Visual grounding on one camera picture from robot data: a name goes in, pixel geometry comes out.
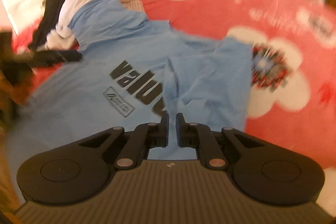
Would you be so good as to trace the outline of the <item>person left hand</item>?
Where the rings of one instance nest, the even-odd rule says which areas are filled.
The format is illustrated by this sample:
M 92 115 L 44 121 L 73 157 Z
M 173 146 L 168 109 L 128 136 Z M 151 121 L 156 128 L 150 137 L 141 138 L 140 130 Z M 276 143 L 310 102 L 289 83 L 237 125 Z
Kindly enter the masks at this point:
M 19 80 L 12 84 L 1 71 L 1 126 L 9 128 L 18 117 L 18 108 L 26 104 L 33 85 L 33 71 L 19 72 Z

